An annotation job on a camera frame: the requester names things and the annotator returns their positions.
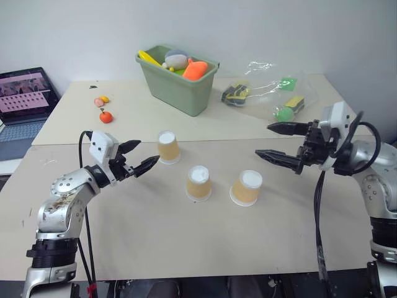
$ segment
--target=plastic bag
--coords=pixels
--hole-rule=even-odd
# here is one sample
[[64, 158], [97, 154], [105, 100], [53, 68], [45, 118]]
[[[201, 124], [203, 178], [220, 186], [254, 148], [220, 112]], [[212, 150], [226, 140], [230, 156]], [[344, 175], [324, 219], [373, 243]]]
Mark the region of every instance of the plastic bag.
[[292, 121], [299, 112], [318, 100], [302, 71], [290, 71], [279, 65], [248, 64], [242, 79], [223, 92], [225, 104], [238, 111], [269, 121]]

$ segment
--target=white wall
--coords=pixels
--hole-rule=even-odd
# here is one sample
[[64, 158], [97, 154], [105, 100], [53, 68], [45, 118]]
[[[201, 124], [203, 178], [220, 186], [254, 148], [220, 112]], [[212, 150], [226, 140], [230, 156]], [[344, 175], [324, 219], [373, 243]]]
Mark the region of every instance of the white wall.
[[170, 43], [218, 60], [324, 73], [397, 136], [395, 0], [1, 0], [0, 72], [43, 66], [63, 93], [82, 79], [142, 78], [138, 49]]

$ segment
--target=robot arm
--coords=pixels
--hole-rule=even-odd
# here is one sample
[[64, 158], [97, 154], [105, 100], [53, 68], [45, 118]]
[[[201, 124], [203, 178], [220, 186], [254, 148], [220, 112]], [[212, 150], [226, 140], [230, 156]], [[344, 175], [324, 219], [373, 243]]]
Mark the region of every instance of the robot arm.
[[319, 165], [321, 170], [333, 167], [336, 174], [353, 176], [358, 182], [370, 216], [373, 239], [368, 263], [375, 297], [394, 297], [397, 291], [397, 149], [391, 145], [357, 140], [352, 135], [362, 123], [360, 113], [350, 125], [343, 102], [325, 108], [323, 118], [307, 124], [279, 122], [268, 129], [285, 135], [304, 135], [297, 156], [275, 150], [256, 153], [275, 165], [300, 174], [303, 166]]
[[159, 156], [142, 161], [136, 168], [125, 164], [123, 154], [139, 143], [132, 140], [118, 144], [109, 134], [94, 131], [90, 153], [97, 164], [54, 181], [49, 200], [38, 212], [36, 244], [27, 252], [33, 261], [27, 271], [22, 298], [79, 297], [78, 289], [69, 281], [76, 274], [74, 260], [84, 211], [101, 188], [130, 176], [139, 177], [156, 164]]

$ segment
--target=upside-down paper cup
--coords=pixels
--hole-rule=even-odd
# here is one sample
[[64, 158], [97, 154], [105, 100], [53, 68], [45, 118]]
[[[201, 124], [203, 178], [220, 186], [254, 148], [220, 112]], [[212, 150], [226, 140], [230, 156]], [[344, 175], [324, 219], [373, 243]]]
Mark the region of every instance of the upside-down paper cup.
[[210, 173], [204, 166], [194, 166], [189, 170], [186, 195], [195, 202], [203, 202], [211, 196]]
[[230, 188], [230, 198], [237, 205], [249, 207], [258, 199], [262, 186], [262, 176], [257, 171], [242, 171], [239, 179]]
[[173, 132], [165, 130], [159, 133], [158, 150], [160, 155], [160, 162], [166, 165], [177, 163], [181, 158], [178, 143]]

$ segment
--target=green plastic basket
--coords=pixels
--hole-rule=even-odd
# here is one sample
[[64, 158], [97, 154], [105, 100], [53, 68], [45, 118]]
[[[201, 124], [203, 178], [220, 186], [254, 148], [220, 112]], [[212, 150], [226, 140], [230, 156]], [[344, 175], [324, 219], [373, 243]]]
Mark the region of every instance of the green plastic basket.
[[[158, 45], [145, 52], [152, 56], [158, 63], [162, 64], [165, 54], [173, 49], [168, 45]], [[218, 71], [219, 62], [204, 59], [197, 55], [192, 55], [192, 59], [193, 61], [200, 60], [208, 63], [207, 72], [201, 79], [196, 81], [185, 79], [179, 74], [142, 60], [138, 55], [135, 57], [135, 60], [142, 67], [150, 93], [154, 97], [190, 116], [197, 116], [208, 105], [213, 76]]]

